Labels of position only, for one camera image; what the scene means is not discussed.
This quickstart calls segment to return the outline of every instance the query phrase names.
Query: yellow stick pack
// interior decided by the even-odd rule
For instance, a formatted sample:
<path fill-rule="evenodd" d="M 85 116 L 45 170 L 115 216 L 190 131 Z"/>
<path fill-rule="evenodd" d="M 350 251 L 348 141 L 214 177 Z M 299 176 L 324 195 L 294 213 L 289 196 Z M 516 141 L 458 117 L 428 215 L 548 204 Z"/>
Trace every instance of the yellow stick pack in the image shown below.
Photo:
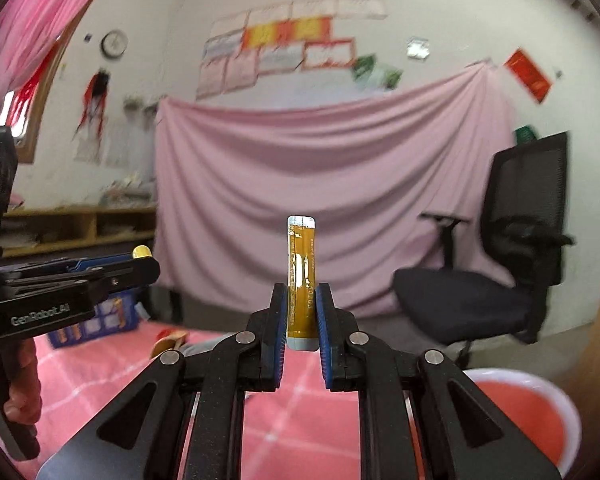
<path fill-rule="evenodd" d="M 286 345 L 292 350 L 313 352 L 319 347 L 314 305 L 315 220 L 309 216 L 290 216 L 286 225 L 289 236 Z"/>

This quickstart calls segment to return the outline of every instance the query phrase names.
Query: yellow cap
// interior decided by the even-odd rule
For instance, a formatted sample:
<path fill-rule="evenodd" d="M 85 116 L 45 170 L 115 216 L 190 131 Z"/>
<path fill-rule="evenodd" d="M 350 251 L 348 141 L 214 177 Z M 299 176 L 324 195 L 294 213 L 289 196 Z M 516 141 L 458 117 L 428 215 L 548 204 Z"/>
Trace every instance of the yellow cap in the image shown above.
<path fill-rule="evenodd" d="M 146 245 L 138 245 L 132 253 L 134 258 L 150 258 L 152 256 L 151 249 Z"/>

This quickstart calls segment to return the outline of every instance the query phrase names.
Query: red hanging decoration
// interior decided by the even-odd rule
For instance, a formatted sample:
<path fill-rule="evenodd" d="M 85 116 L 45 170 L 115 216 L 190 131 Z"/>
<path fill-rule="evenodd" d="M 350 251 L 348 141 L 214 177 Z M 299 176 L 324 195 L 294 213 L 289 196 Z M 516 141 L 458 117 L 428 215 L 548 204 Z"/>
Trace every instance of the red hanging decoration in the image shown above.
<path fill-rule="evenodd" d="M 31 79 L 24 83 L 18 94 L 13 98 L 11 110 L 9 110 L 9 115 L 7 116 L 7 124 L 9 126 L 13 126 L 18 122 L 18 119 L 23 113 L 27 103 L 32 102 L 33 97 L 38 90 L 38 86 L 40 85 L 40 80 L 42 79 L 43 74 L 51 64 L 52 59 L 58 53 L 58 47 L 58 42 L 56 41 L 54 46 L 51 47 L 51 50 L 46 55 L 45 59 L 42 60 L 42 63 L 36 70 L 35 74 L 31 77 Z"/>
<path fill-rule="evenodd" d="M 75 130 L 77 134 L 87 121 L 91 123 L 98 120 L 98 143 L 102 140 L 102 129 L 104 126 L 104 111 L 107 105 L 107 93 L 109 91 L 109 73 L 101 70 L 91 78 L 89 85 L 82 98 L 84 109 L 80 124 Z"/>

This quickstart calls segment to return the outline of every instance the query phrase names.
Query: chair armrest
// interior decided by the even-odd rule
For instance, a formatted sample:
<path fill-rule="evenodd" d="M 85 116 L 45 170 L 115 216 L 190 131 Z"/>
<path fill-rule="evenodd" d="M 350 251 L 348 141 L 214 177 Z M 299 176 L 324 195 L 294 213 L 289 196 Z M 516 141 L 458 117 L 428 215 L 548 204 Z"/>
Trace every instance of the chair armrest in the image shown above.
<path fill-rule="evenodd" d="M 573 237 L 562 234 L 544 224 L 512 222 L 503 229 L 502 233 L 516 241 L 538 247 L 554 248 L 575 245 Z"/>
<path fill-rule="evenodd" d="M 429 211 L 423 211 L 418 215 L 418 218 L 427 218 L 435 221 L 440 227 L 447 227 L 452 224 L 452 228 L 458 224 L 470 224 L 471 220 L 456 215 L 445 215 L 443 213 L 432 213 Z"/>
<path fill-rule="evenodd" d="M 445 257 L 445 269 L 453 269 L 455 259 L 454 228 L 460 223 L 469 224 L 471 221 L 459 216 L 432 213 L 429 211 L 420 213 L 418 218 L 435 221 L 440 233 L 440 243 L 442 243 L 442 251 Z"/>

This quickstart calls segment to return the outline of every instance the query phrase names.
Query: white wall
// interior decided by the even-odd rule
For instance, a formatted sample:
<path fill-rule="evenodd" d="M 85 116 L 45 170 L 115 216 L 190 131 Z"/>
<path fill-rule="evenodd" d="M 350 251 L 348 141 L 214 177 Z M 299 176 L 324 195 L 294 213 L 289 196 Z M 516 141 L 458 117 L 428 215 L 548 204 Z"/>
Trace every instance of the white wall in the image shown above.
<path fill-rule="evenodd" d="M 203 45 L 212 22 L 223 15 L 289 0 L 186 0 L 170 37 L 166 81 L 172 95 L 195 98 Z M 558 0 L 387 0 L 382 21 L 338 21 L 336 36 L 353 36 L 359 54 L 404 69 L 401 86 L 417 86 L 491 57 L 503 63 L 519 46 L 555 80 L 536 104 L 506 70 L 504 90 L 518 110 L 518 124 L 543 135 L 571 130 L 568 231 L 578 245 L 568 250 L 566 282 L 554 288 L 545 326 L 559 332 L 594 317 L 600 299 L 600 33 Z M 405 42 L 430 40 L 425 63 L 409 61 Z M 205 103 L 238 107 L 304 107 L 359 98 L 346 72 L 268 76 L 253 89 Z"/>
<path fill-rule="evenodd" d="M 110 72 L 106 108 L 110 128 L 126 124 L 122 109 L 126 94 L 139 94 L 146 100 L 163 94 L 165 45 L 172 18 L 183 1 L 94 0 L 70 41 L 62 59 L 64 66 L 53 82 L 35 161 L 33 165 L 20 165 L 16 174 L 14 192 L 24 197 L 27 207 L 94 202 L 103 187 L 136 169 L 74 161 L 77 141 L 72 142 L 72 137 L 82 115 L 82 96 L 100 68 Z M 129 46 L 121 60 L 110 62 L 100 54 L 100 41 L 117 28 L 128 35 Z M 84 42 L 87 34 L 93 35 L 90 43 Z M 152 135 L 138 127 L 130 130 L 136 148 L 145 145 Z M 140 155 L 131 155 L 136 164 Z"/>

